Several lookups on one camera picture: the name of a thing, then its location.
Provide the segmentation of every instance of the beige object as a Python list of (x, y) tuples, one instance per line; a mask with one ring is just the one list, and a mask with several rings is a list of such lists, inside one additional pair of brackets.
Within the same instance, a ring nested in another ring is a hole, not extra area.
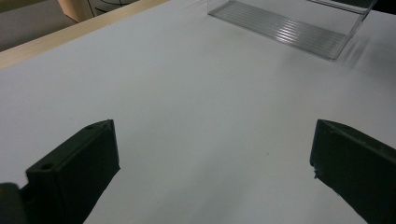
[(0, 13), (44, 1), (45, 0), (0, 0)]
[(68, 41), (167, 1), (169, 0), (140, 0), (15, 48), (4, 50), (0, 52), (0, 69), (28, 60), (37, 54), (56, 48)]
[(95, 17), (89, 0), (58, 0), (64, 15), (74, 21), (82, 22)]

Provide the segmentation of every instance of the wooden surface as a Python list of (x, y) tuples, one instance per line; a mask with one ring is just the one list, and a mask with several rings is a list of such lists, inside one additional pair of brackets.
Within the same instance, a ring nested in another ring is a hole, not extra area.
[(92, 31), (105, 27), (115, 21), (122, 20), (136, 13), (158, 6), (168, 0), (140, 0), (129, 6), (116, 9), (93, 19), (70, 26), (51, 35), (40, 37), (36, 40), (0, 52), (0, 69), (23, 62), (42, 52), (53, 49), (68, 41), (79, 38)]

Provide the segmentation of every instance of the clear plastic box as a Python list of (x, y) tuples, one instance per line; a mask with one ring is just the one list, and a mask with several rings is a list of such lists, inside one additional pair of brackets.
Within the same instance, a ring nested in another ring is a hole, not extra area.
[(207, 0), (208, 14), (335, 60), (377, 0)]

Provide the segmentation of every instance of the white table surface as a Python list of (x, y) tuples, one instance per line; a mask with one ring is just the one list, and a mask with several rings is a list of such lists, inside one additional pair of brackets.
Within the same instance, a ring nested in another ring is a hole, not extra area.
[(340, 59), (171, 0), (0, 70), (0, 182), (114, 119), (121, 170), (85, 223), (365, 223), (314, 179), (317, 119), (396, 147), (396, 17)]

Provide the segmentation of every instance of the gray floor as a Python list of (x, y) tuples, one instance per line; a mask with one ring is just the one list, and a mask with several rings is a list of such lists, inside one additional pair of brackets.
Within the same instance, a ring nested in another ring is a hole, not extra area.
[(64, 15), (57, 0), (0, 13), (0, 51), (74, 24), (75, 21)]

